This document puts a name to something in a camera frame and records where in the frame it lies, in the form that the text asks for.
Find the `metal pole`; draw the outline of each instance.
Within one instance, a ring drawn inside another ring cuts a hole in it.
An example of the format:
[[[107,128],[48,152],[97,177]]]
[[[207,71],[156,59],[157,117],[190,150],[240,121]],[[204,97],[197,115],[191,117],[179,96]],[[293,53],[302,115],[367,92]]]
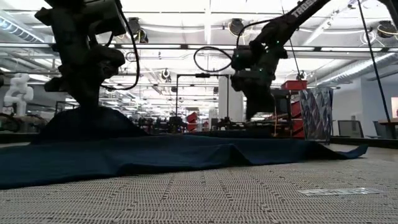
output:
[[[226,116],[229,117],[229,75],[226,76]]]
[[[177,111],[178,111],[178,78],[180,78],[180,75],[177,74],[177,87],[175,90],[175,116],[177,117]]]

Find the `ceiling pipe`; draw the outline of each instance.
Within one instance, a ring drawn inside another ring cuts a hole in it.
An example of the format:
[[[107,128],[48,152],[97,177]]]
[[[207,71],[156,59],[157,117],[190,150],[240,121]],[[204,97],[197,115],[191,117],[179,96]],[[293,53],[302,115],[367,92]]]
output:
[[[8,70],[14,70],[15,68],[18,68],[18,72],[4,72],[4,74],[7,75],[13,75],[17,73],[26,73],[29,71],[32,71],[34,68],[33,67],[28,67],[26,65],[23,65],[21,63],[17,63],[14,60],[11,59],[2,59],[0,60],[0,67],[6,68]]]
[[[44,69],[46,69],[46,70],[48,70],[48,71],[52,71],[52,70],[53,70],[52,67],[45,66],[45,65],[43,65],[43,64],[41,64],[41,63],[39,63],[39,62],[36,62],[35,60],[32,60],[32,59],[27,58],[27,57],[25,57],[25,56],[21,56],[21,55],[15,53],[15,52],[6,52],[6,53],[9,54],[9,55],[11,55],[11,56],[13,56],[13,57],[15,57],[15,58],[19,58],[19,59],[22,59],[22,60],[24,60],[24,61],[26,61],[26,62],[29,62],[29,63],[31,63],[32,65],[38,66],[38,67],[40,67],[40,68],[44,68]]]
[[[312,34],[303,42],[303,45],[309,45],[312,41],[314,41],[317,37],[319,37],[325,30],[329,29],[332,25],[335,17],[337,17],[342,12],[352,9],[352,1],[349,1],[345,7],[340,9],[333,10],[333,12],[329,15],[329,18],[325,19],[313,32]]]
[[[15,20],[8,13],[0,10],[0,29],[31,43],[44,43],[45,37],[29,26]]]
[[[398,62],[398,53],[389,53],[375,58],[378,69],[382,69],[386,66],[392,65]],[[343,68],[340,68],[331,74],[315,81],[316,85],[322,85],[327,83],[342,83],[347,80],[359,78],[365,74],[374,72],[373,61],[360,60],[353,62]]]

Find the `ceiling duct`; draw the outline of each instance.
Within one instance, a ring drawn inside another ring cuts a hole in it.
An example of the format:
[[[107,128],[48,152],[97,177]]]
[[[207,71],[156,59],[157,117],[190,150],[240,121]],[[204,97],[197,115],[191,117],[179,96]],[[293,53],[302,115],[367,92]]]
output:
[[[386,66],[392,65],[398,62],[398,53],[389,53],[376,58],[376,64],[378,69],[382,69]],[[317,85],[326,83],[343,83],[354,78],[361,77],[365,74],[374,71],[373,61],[360,60],[351,63],[343,68],[340,68],[331,74],[323,77],[317,81]]]
[[[0,29],[31,43],[43,43],[44,37],[29,26],[16,21],[12,16],[0,10]]]

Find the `wire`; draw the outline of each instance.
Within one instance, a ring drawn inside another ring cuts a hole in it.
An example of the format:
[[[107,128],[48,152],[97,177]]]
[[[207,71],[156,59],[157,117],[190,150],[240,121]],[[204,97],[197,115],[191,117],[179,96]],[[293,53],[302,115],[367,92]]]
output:
[[[239,38],[241,37],[241,35],[243,34],[243,32],[244,32],[245,29],[247,29],[248,27],[251,27],[251,26],[256,26],[256,25],[259,25],[259,24],[263,24],[263,23],[269,22],[269,21],[271,21],[271,20],[272,20],[272,19],[266,19],[266,20],[264,20],[264,21],[253,22],[253,23],[250,23],[250,24],[244,26],[244,27],[241,29],[241,31],[239,32],[238,37],[236,38],[236,47],[238,48],[238,46],[239,46]]]
[[[111,45],[113,37],[114,37],[114,35],[113,35],[113,32],[112,32],[111,37],[109,38],[108,43],[106,43],[105,46],[109,47]]]
[[[285,9],[284,9],[284,5],[282,4],[282,0],[280,0],[280,5],[282,6],[282,12],[285,15]],[[306,87],[304,86],[304,83],[300,77],[300,69],[299,69],[299,63],[297,62],[297,57],[296,57],[296,51],[293,48],[293,42],[292,42],[292,38],[289,38],[289,42],[290,42],[290,46],[292,48],[292,53],[293,53],[293,58],[294,58],[294,62],[296,64],[296,69],[297,69],[297,77],[299,78],[299,82],[301,83],[301,87],[303,88],[303,90],[306,89]]]
[[[398,32],[387,32],[387,31],[381,30],[380,26],[382,26],[382,25],[378,25],[378,27],[377,27],[377,30],[379,32],[382,32],[383,34],[388,34],[388,35],[398,35]]]
[[[217,48],[217,47],[204,46],[204,47],[201,47],[201,48],[199,48],[198,50],[196,50],[195,53],[193,54],[193,61],[195,62],[195,65],[196,65],[200,70],[202,70],[202,71],[204,71],[204,72],[220,72],[220,71],[226,70],[226,69],[231,65],[231,62],[230,62],[230,63],[227,64],[227,66],[225,66],[225,67],[223,67],[223,68],[220,68],[220,69],[217,69],[217,70],[207,70],[207,69],[204,69],[204,68],[202,68],[202,67],[198,64],[198,62],[197,62],[197,54],[198,54],[199,51],[201,51],[201,50],[217,50],[217,51],[223,53],[225,56],[227,56],[227,57],[230,59],[230,61],[232,62],[232,57],[231,57],[227,52],[225,52],[224,50],[221,50],[221,49],[219,49],[219,48]]]
[[[128,62],[135,62],[136,59],[130,59],[130,55],[131,55],[131,54],[134,54],[134,52],[128,52],[128,53],[126,54],[126,56],[124,56],[124,58],[125,58]]]
[[[139,77],[140,77],[140,66],[139,66],[139,55],[138,55],[138,50],[137,50],[137,45],[136,45],[136,40],[134,40],[134,34],[132,33],[132,30],[131,30],[131,27],[129,26],[129,22],[127,21],[127,18],[126,18],[126,16],[123,14],[123,11],[122,11],[122,9],[121,9],[121,4],[116,4],[117,6],[118,6],[118,11],[119,11],[119,13],[120,13],[120,15],[121,15],[121,17],[122,17],[122,19],[123,19],[123,21],[124,21],[124,23],[125,23],[125,25],[126,25],[126,27],[127,27],[127,31],[129,32],[129,34],[130,34],[130,36],[131,36],[131,42],[132,42],[132,46],[133,46],[133,49],[134,49],[134,54],[135,54],[135,56],[136,56],[136,64],[137,64],[137,68],[136,68],[136,81],[134,82],[134,84],[132,85],[132,86],[130,86],[130,87],[126,87],[126,88],[114,88],[114,87],[111,87],[111,86],[104,86],[104,85],[101,85],[101,87],[103,87],[103,88],[105,88],[105,89],[107,89],[107,90],[131,90],[132,88],[134,88],[134,87],[136,87],[137,86],[137,84],[138,84],[138,80],[139,80]]]
[[[360,0],[358,0],[358,7],[359,7],[359,12],[361,13],[363,27],[366,30],[366,21],[365,21],[365,18],[363,16],[363,11],[362,11],[362,6],[361,6],[361,1]],[[372,61],[373,61],[374,73],[376,74],[377,84],[379,85],[379,90],[380,90],[380,94],[381,94],[381,100],[383,102],[384,112],[386,113],[388,126],[391,128],[392,137],[394,139],[396,139],[396,130],[395,130],[395,126],[391,125],[390,114],[388,113],[388,109],[387,109],[386,97],[384,96],[383,87],[381,85],[380,76],[379,76],[379,70],[377,69],[376,60],[374,59],[372,43],[370,41],[368,32],[365,32],[365,34],[366,34],[366,39],[368,41],[369,51],[371,53],[371,57],[372,57]]]

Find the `metal frame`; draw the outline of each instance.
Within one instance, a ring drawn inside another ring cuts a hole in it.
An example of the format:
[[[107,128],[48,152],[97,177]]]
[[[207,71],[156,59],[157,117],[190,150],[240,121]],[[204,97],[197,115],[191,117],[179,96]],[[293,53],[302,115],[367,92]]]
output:
[[[198,77],[198,75],[201,74],[196,74],[196,75],[192,75],[192,74],[177,74],[177,86],[176,86],[176,92],[175,92],[175,116],[178,115],[178,79],[180,77],[192,77],[195,76],[197,78],[205,78],[205,77]],[[220,75],[220,74],[206,74],[209,77],[225,77],[227,78],[227,89],[226,89],[226,116],[229,117],[229,77],[230,75]]]
[[[57,101],[57,102],[55,102],[55,114],[57,114],[58,113],[58,104],[64,104],[64,105],[69,105],[69,106],[72,106],[73,107],[73,109],[75,109],[75,107],[77,106],[77,105],[74,105],[73,103],[70,103],[70,102],[66,102],[66,101]]]

